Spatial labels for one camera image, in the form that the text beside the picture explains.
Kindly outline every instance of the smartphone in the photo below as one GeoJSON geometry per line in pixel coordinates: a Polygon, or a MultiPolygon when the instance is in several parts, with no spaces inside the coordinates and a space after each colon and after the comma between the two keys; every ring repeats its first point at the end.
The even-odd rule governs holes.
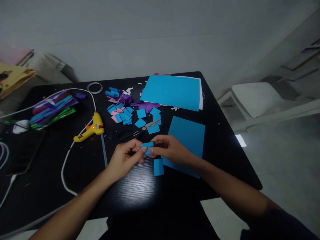
{"type": "Polygon", "coordinates": [[[18,175],[27,172],[42,143],[44,134],[44,130],[32,130],[19,134],[15,153],[5,175],[18,175]]]}

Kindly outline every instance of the hand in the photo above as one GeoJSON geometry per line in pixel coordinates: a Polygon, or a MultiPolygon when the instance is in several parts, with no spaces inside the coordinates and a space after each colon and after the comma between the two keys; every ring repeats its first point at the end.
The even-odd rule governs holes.
{"type": "Polygon", "coordinates": [[[143,156],[147,151],[147,147],[142,147],[142,142],[136,138],[127,143],[118,144],[106,171],[106,176],[112,181],[116,182],[125,177],[139,161],[143,162],[143,156]]]}
{"type": "Polygon", "coordinates": [[[150,142],[155,146],[149,148],[151,158],[160,155],[173,163],[188,165],[193,156],[173,135],[157,135],[150,142]]]}

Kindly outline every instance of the black table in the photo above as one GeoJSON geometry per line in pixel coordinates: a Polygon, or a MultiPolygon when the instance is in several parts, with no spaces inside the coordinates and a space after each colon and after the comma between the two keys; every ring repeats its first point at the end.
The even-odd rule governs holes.
{"type": "MultiPolygon", "coordinates": [[[[203,158],[217,167],[225,170],[254,188],[261,190],[262,185],[254,172],[242,147],[236,139],[229,123],[223,115],[207,82],[201,72],[188,72],[173,74],[201,78],[202,90],[205,95],[203,110],[199,112],[161,106],[160,132],[149,135],[144,133],[140,140],[149,142],[157,134],[167,134],[173,116],[185,118],[206,125],[203,158]]],[[[137,129],[132,125],[117,124],[111,119],[107,107],[111,104],[104,91],[109,87],[131,90],[134,102],[140,102],[140,92],[145,86],[148,77],[128,78],[99,81],[103,91],[95,94],[97,112],[100,113],[106,130],[105,142],[107,159],[110,160],[115,146],[119,143],[115,135],[122,129],[137,129]]],[[[47,85],[34,87],[28,94],[20,109],[36,104],[44,96],[67,88],[87,89],[88,82],[47,85]]],[[[73,93],[85,93],[72,90],[73,93]]],[[[46,215],[54,209],[70,201],[74,196],[68,193],[62,185],[60,172],[73,137],[83,129],[93,116],[92,98],[88,97],[76,105],[76,113],[52,124],[46,128],[45,140],[32,162],[31,168],[24,175],[19,175],[14,182],[6,202],[0,209],[0,235],[23,227],[28,223],[46,215]]],[[[30,119],[31,110],[15,114],[13,119],[30,119]]],[[[12,126],[7,126],[0,135],[2,141],[7,143],[10,151],[15,151],[15,138],[12,126]]],[[[73,191],[80,192],[103,169],[104,160],[100,136],[93,135],[94,140],[87,139],[82,143],[75,143],[67,160],[64,177],[67,186],[73,191]]],[[[4,195],[10,177],[4,176],[5,170],[0,174],[0,199],[4,195]]],[[[111,216],[123,211],[146,208],[155,204],[181,201],[184,198],[205,200],[216,198],[218,195],[202,180],[183,174],[168,167],[164,167],[165,174],[153,176],[153,161],[146,160],[144,164],[137,164],[123,179],[115,183],[101,198],[90,219],[111,216]]]]}

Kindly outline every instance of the scissor blade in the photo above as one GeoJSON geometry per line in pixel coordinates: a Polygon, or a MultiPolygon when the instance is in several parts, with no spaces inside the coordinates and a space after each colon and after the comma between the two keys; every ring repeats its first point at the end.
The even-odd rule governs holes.
{"type": "Polygon", "coordinates": [[[144,125],[146,128],[147,128],[147,130],[149,129],[149,127],[150,126],[153,126],[153,125],[155,125],[157,122],[159,122],[160,121],[160,119],[158,119],[158,120],[155,120],[155,121],[153,121],[153,122],[150,122],[150,123],[148,123],[148,124],[146,124],[146,125],[144,125]]]}

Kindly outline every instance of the dark shirt sleeve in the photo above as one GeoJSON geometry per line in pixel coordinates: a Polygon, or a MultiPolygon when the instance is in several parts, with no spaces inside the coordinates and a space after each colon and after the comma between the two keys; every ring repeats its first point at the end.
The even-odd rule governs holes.
{"type": "Polygon", "coordinates": [[[298,219],[278,209],[270,210],[260,221],[252,224],[249,230],[242,230],[241,240],[251,239],[319,239],[298,219]]]}

